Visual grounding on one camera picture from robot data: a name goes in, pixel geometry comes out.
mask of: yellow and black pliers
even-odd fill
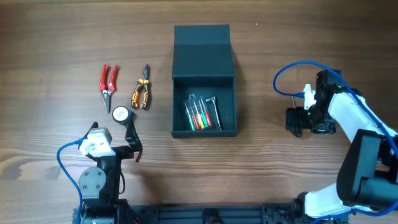
[[[150,102],[150,94],[149,94],[149,80],[148,80],[149,66],[148,64],[145,66],[144,72],[142,73],[142,79],[140,78],[137,81],[137,87],[134,90],[134,93],[131,97],[131,107],[134,109],[138,109],[138,93],[141,91],[142,87],[144,87],[144,102],[141,104],[141,108],[146,110],[148,109]]]

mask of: toolbox compartment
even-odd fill
[[[233,137],[236,122],[235,69],[229,37],[229,25],[175,26],[173,59],[173,138]],[[216,97],[215,108],[208,103],[212,128],[192,131],[183,101],[189,94]]]

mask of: open toolbox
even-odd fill
[[[175,26],[172,78],[173,138],[238,134],[229,25]],[[190,96],[196,97],[195,105]],[[205,101],[211,97],[215,97],[215,103]],[[208,127],[206,111],[212,124]],[[192,128],[195,118],[198,123],[202,121],[204,128]]]

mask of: red handle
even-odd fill
[[[99,80],[99,90],[105,90],[105,83],[106,83],[106,71],[108,70],[109,65],[104,64],[104,68],[102,69],[101,79]]]
[[[210,120],[209,112],[205,111],[205,116],[206,116],[207,124],[209,125],[209,127],[211,127],[211,120]]]
[[[112,71],[111,79],[109,81],[108,89],[116,91],[116,84],[115,84],[115,79],[116,79],[116,73],[118,72],[118,65],[115,65]]]
[[[197,118],[195,115],[192,115],[192,117],[193,117],[193,123],[195,124],[195,128],[196,128],[197,130],[200,130],[198,118]]]

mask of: wooden table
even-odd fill
[[[76,189],[55,159],[92,122],[114,145],[124,127],[106,114],[98,91],[104,63],[118,64],[112,108],[129,106],[146,63],[149,111],[135,110],[144,146],[123,162],[131,205],[289,202],[335,182],[349,147],[335,135],[302,138],[284,129],[291,99],[272,89],[275,73],[296,60],[343,71],[368,105],[398,128],[398,4],[393,1],[175,1],[0,6],[0,223],[70,223]],[[230,24],[239,135],[173,139],[174,25]],[[320,69],[299,66],[278,86],[300,91]],[[75,180],[93,161],[77,147],[62,161]],[[393,223],[363,215],[352,223]]]

